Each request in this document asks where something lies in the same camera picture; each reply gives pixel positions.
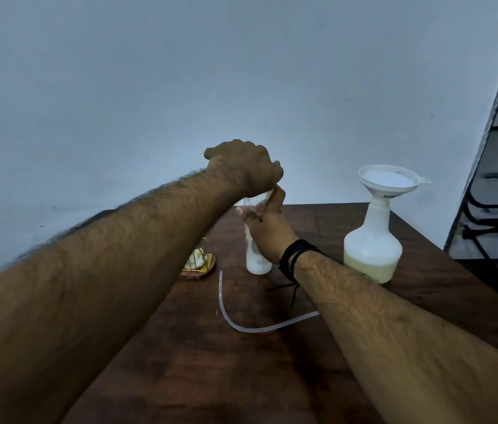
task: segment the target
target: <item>funnel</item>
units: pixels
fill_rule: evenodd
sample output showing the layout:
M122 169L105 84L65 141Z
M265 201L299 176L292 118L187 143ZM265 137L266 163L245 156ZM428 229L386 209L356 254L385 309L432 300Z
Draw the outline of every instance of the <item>funnel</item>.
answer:
M415 172L393 165L367 165L358 171L363 184L375 198L394 198L412 192L419 184L431 184Z

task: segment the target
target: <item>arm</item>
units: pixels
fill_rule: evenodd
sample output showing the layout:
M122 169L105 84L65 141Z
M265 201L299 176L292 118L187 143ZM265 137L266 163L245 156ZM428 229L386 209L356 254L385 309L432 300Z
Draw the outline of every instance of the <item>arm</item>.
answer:
M202 235L282 177L262 146L132 201L0 273L0 422L59 422L146 322Z
M242 214L275 263L297 239L283 195L275 190L261 219ZM387 422L498 423L497 349L314 251L298 258L294 275Z

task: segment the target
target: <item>clear tubing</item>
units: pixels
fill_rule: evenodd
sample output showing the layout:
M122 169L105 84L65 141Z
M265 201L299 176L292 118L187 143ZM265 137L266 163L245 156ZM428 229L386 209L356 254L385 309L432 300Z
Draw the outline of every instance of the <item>clear tubing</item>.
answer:
M278 324L274 324L273 326L260 327L260 328L256 328L256 329L249 329L249 328L246 328L246 327L241 327L241 326L238 326L237 324L235 324L233 321L231 321L231 318L229 318L229 316L225 312L225 308L224 308L224 297L222 295L222 286L223 286L223 284L224 284L224 272L220 271L219 272L219 289L218 289L218 292L219 292L219 307L221 308L221 313L224 315L225 321L227 321L229 323L229 325L231 327L233 327L235 330L239 330L240 332L244 332L244 333L263 333L263 332L270 332L271 330L280 329L281 327L286 327L286 326L289 326L291 324L297 323L298 321L306 320L307 318L315 317L316 315L320 314L319 312L314 311L313 313L308 313L308 314L301 315L299 317L293 318L292 320L285 321L284 323L278 323Z

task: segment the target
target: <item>wrist strap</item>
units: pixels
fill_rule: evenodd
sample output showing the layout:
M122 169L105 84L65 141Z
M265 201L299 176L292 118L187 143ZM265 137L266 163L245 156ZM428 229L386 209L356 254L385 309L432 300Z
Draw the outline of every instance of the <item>wrist strap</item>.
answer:
M302 254L305 253L306 251L315 251L316 253L323 254L320 249L318 249L316 246L310 244L306 240L297 240L294 241L292 244L290 244L286 250L284 251L284 254L282 255L281 261L279 262L278 268L284 274L286 278L288 278L292 283L289 284L282 284L282 285L277 285L273 288L268 289L268 291L276 290L278 288L282 287L290 287L295 285L294 287L294 293L292 294L292 303L290 306L294 305L294 301L296 300L296 290L298 287L300 287L300 284L296 279L294 278L294 266L296 264L296 261L298 260L298 257ZM290 262L290 265L288 264L288 260L290 257L292 257L292 262Z

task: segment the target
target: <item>spray bottle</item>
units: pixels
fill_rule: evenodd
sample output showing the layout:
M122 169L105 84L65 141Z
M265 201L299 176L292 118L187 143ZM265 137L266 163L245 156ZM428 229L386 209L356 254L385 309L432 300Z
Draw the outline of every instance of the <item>spray bottle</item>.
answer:
M373 200L366 210L363 225L345 236L343 262L384 284L394 275L402 255L400 242L388 230L390 199L431 181L392 165L369 165L361 168L358 174Z

